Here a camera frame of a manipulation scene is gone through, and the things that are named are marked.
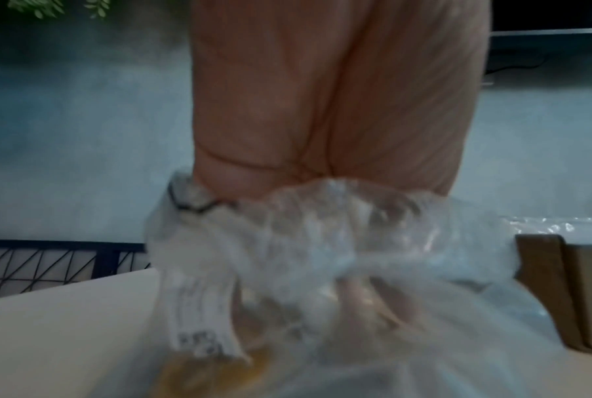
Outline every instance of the cardboard box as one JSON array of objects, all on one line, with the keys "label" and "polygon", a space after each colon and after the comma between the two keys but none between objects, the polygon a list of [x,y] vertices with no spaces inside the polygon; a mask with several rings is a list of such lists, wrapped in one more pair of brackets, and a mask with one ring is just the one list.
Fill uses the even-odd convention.
[{"label": "cardboard box", "polygon": [[592,352],[592,246],[558,235],[520,235],[517,246],[517,279],[547,308],[566,346]]}]

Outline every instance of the metal grid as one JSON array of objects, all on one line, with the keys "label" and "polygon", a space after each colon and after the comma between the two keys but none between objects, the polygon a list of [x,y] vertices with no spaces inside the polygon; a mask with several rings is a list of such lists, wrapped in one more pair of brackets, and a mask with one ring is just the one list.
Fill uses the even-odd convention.
[{"label": "metal grid", "polygon": [[0,297],[146,269],[136,243],[0,241]]}]

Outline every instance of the clear plastic bag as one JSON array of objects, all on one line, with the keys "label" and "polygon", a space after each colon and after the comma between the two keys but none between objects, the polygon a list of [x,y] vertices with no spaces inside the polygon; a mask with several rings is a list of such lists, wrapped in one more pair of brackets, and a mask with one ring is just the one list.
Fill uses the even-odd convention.
[{"label": "clear plastic bag", "polygon": [[178,173],[148,221],[161,293],[95,397],[538,397],[562,353],[508,221],[320,180],[220,203]]}]

